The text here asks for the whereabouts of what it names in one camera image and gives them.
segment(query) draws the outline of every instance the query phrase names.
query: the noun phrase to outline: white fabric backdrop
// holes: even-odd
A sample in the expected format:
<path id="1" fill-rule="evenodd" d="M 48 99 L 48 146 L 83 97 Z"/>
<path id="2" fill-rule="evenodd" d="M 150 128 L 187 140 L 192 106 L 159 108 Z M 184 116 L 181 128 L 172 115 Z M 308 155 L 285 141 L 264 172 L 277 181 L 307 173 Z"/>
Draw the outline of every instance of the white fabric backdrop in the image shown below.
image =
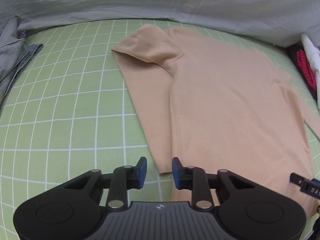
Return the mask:
<path id="1" fill-rule="evenodd" d="M 320 46 L 320 0 L 0 0 L 0 18 L 30 30 L 84 21 L 150 17 L 213 27 L 289 46 L 306 33 Z"/>

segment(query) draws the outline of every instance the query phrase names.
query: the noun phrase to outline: beige garment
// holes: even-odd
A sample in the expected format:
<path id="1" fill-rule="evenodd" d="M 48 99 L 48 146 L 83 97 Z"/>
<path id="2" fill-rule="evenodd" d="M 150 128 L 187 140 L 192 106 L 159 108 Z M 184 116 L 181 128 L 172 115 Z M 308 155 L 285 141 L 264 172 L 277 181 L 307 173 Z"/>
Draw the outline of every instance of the beige garment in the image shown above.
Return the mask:
<path id="1" fill-rule="evenodd" d="M 313 177 L 304 120 L 317 135 L 320 120 L 264 53 L 154 25 L 113 50 L 159 172 L 174 156 L 208 173 L 229 169 L 294 199 L 308 218 L 316 213 L 289 176 Z"/>

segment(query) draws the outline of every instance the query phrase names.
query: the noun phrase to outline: green checkered tablecloth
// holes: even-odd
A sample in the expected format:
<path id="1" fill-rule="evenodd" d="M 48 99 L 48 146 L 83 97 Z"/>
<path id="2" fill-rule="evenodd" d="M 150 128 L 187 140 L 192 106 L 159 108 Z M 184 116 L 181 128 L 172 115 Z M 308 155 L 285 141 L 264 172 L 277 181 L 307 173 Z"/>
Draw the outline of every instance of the green checkered tablecloth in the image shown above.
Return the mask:
<path id="1" fill-rule="evenodd" d="M 54 27 L 28 38 L 44 48 L 21 74 L 0 109 L 0 239 L 17 240 L 12 216 L 25 200 L 92 168 L 103 173 L 148 160 L 142 190 L 129 200 L 168 201 L 171 174 L 159 175 L 111 48 L 143 24 L 195 28 L 204 35 L 266 53 L 317 111 L 279 48 L 207 28 L 166 20 L 104 20 Z M 306 126 L 316 177 L 320 142 Z M 311 219 L 302 237 L 311 229 Z"/>

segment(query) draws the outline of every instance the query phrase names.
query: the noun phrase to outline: red object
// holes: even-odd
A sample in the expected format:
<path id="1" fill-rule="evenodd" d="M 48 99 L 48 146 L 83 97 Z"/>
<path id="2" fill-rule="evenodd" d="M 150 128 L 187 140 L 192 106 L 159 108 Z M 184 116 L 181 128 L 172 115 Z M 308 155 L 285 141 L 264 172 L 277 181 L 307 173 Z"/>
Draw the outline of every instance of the red object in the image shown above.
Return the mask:
<path id="1" fill-rule="evenodd" d="M 308 85 L 313 89 L 317 89 L 316 79 L 311 70 L 310 64 L 303 49 L 296 52 L 297 62 L 299 68 L 302 70 L 304 77 L 306 78 Z"/>

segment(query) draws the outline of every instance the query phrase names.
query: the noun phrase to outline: gray ribbed plate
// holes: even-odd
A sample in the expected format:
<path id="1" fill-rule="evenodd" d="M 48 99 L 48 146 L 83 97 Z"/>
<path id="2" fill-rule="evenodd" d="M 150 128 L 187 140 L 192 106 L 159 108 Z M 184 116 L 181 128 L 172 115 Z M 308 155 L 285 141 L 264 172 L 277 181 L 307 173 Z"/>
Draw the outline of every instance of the gray ribbed plate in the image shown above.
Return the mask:
<path id="1" fill-rule="evenodd" d="M 188 202 L 132 202 L 123 212 L 109 214 L 86 240 L 235 240 L 207 212 Z"/>

